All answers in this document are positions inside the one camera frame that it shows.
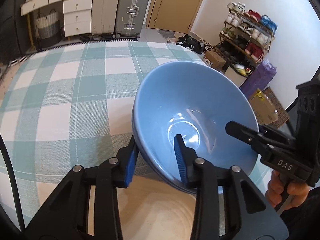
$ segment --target door frame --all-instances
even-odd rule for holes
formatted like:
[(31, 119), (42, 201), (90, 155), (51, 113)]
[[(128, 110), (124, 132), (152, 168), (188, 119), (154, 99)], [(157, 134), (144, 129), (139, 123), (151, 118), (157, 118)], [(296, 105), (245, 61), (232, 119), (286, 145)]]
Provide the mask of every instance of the door frame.
[[(197, 14), (198, 14), (198, 11), (199, 11), (199, 8), (200, 8), (200, 6), (201, 6), (201, 4), (202, 4), (202, 1), (203, 1), (203, 0), (200, 0), (200, 1), (199, 1), (199, 4), (198, 4), (198, 6), (197, 6), (197, 9), (196, 9), (196, 11), (195, 11), (195, 13), (194, 13), (194, 15), (193, 15), (192, 20), (191, 20), (190, 27), (188, 28), (188, 33), (190, 33), (190, 30), (191, 30), (191, 28), (192, 28), (192, 26), (193, 26), (193, 23), (194, 23), (195, 19), (196, 19), (196, 16), (197, 16)], [(150, 2), (150, 6), (149, 6), (149, 9), (148, 9), (148, 14), (147, 14), (147, 19), (146, 19), (146, 24), (147, 24), (146, 28), (149, 28), (150, 19), (151, 19), (151, 15), (152, 15), (152, 11), (153, 11), (155, 2), (156, 2), (156, 0), (151, 0), (151, 2)]]

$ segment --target black pants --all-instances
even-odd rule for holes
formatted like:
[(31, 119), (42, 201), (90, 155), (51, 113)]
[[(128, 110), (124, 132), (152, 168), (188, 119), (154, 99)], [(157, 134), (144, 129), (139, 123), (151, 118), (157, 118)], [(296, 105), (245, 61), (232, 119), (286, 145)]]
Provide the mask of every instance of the black pants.
[(281, 218), (287, 225), (287, 240), (320, 239), (320, 187), (309, 192), (306, 201), (299, 207), (284, 211)]

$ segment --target blue bowl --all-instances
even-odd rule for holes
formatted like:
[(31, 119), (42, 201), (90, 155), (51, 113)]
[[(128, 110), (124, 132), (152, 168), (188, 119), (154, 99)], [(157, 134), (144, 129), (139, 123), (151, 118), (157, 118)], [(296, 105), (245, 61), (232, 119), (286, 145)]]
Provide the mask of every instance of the blue bowl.
[(183, 191), (173, 149), (182, 134), (187, 147), (215, 166), (240, 166), (249, 175), (257, 154), (225, 132), (229, 121), (258, 131), (252, 108), (223, 74), (193, 62), (168, 62), (141, 82), (132, 112), (133, 135), (141, 155), (166, 182)]

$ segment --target white wall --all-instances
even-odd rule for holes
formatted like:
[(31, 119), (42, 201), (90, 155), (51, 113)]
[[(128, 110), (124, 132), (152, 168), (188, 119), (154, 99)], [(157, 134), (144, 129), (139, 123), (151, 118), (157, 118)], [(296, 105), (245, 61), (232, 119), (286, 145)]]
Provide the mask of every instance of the white wall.
[(277, 67), (270, 86), (284, 108), (297, 97), (297, 84), (312, 78), (320, 65), (320, 21), (308, 0), (204, 0), (191, 29), (211, 44), (219, 43), (230, 1), (267, 14), (278, 24), (266, 58)]

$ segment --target desk leg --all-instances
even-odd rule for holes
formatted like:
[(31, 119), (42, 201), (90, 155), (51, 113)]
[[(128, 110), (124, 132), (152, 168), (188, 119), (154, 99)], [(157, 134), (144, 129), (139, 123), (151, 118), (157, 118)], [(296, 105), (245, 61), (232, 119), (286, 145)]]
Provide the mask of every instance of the desk leg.
[(35, 46), (34, 46), (33, 37), (32, 37), (30, 13), (27, 14), (27, 23), (28, 23), (28, 32), (29, 32), (29, 39), (30, 39), (30, 43), (31, 43), (31, 48), (32, 48), (32, 50), (34, 50)]

